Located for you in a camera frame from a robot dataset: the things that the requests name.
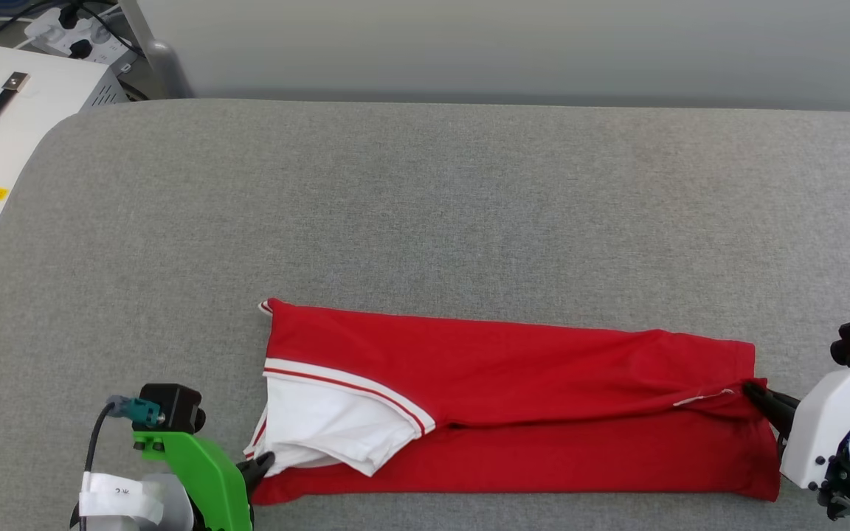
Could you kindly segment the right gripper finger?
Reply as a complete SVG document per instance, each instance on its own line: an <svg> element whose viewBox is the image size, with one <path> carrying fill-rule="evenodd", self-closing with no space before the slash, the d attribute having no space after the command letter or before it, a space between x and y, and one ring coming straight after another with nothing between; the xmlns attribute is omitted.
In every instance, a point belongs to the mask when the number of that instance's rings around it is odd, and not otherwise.
<svg viewBox="0 0 850 531"><path fill-rule="evenodd" d="M760 413L793 411L800 400L779 391L770 390L759 380L748 380L742 384L743 394Z"/></svg>
<svg viewBox="0 0 850 531"><path fill-rule="evenodd" d="M760 412L777 431L778 440L788 443L794 421L794 406L761 406Z"/></svg>

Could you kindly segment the grey metal partition foot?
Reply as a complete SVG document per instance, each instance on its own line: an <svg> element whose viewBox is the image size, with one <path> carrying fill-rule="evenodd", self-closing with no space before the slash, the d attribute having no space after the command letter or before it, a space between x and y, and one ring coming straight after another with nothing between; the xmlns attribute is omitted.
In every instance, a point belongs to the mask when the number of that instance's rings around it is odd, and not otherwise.
<svg viewBox="0 0 850 531"><path fill-rule="evenodd" d="M144 54L162 84L163 93L169 100L186 100L193 97L193 91L180 66L178 55L171 45L151 39L144 46Z"/></svg>

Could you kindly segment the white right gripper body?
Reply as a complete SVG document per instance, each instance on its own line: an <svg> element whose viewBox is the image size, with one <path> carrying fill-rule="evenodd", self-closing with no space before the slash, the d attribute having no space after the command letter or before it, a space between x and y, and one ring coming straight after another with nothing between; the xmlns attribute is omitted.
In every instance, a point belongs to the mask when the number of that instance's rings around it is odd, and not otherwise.
<svg viewBox="0 0 850 531"><path fill-rule="evenodd" d="M850 432L850 367L823 377L801 400L793 417L781 473L796 487L819 485L826 466L818 457L830 458Z"/></svg>

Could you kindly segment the white equipment box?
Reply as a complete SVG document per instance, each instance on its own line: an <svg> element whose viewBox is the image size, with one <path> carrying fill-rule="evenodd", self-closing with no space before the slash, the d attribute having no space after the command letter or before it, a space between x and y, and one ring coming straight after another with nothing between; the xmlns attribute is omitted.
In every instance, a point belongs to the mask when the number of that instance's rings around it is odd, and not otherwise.
<svg viewBox="0 0 850 531"><path fill-rule="evenodd" d="M0 91L13 72L30 74L27 84L0 115L0 215L28 159L54 125L81 111L128 102L111 67L0 47Z"/></svg>

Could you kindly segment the white paper tape label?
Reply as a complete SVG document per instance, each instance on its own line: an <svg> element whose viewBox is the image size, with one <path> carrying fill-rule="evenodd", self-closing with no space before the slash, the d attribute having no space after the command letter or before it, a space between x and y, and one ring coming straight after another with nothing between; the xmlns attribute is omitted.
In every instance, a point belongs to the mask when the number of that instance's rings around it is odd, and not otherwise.
<svg viewBox="0 0 850 531"><path fill-rule="evenodd" d="M84 473L78 494L78 515L128 517L156 525L163 517L161 488L107 473Z"/></svg>

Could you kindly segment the white power strip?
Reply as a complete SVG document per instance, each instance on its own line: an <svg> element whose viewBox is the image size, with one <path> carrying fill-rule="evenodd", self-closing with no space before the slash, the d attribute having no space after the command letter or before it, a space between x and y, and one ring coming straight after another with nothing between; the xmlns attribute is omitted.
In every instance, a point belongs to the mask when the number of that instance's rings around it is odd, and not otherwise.
<svg viewBox="0 0 850 531"><path fill-rule="evenodd" d="M80 20L74 29L66 30L58 23L62 7L51 7L24 28L28 43L38 51L68 58L69 45L87 39L92 43L92 54L84 60L108 65L116 72L127 71L138 58L136 47L128 40L118 38L109 27L109 18L120 15L122 11L111 7L97 13L88 7L77 6L80 8Z"/></svg>

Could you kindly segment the white partition panel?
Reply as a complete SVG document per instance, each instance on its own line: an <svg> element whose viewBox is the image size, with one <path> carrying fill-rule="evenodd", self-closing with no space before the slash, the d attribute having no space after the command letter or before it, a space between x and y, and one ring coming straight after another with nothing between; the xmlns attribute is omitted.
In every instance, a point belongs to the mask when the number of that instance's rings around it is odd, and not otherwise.
<svg viewBox="0 0 850 531"><path fill-rule="evenodd" d="M850 0L119 0L195 98L850 111Z"/></svg>

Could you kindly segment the red and white t-shirt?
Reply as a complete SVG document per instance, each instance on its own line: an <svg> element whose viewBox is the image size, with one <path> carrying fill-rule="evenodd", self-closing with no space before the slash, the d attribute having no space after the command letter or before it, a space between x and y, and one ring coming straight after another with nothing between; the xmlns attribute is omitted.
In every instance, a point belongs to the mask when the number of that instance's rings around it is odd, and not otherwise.
<svg viewBox="0 0 850 531"><path fill-rule="evenodd" d="M351 493L730 492L773 502L755 347L667 330L266 300L259 505Z"/></svg>

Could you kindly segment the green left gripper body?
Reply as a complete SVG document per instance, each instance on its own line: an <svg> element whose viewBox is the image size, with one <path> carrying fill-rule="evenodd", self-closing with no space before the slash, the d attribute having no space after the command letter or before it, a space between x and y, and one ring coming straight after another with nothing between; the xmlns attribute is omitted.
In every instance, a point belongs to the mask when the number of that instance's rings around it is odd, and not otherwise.
<svg viewBox="0 0 850 531"><path fill-rule="evenodd" d="M183 431L135 431L142 457L163 461L163 517L156 531L253 531L249 495L236 464L214 442Z"/></svg>

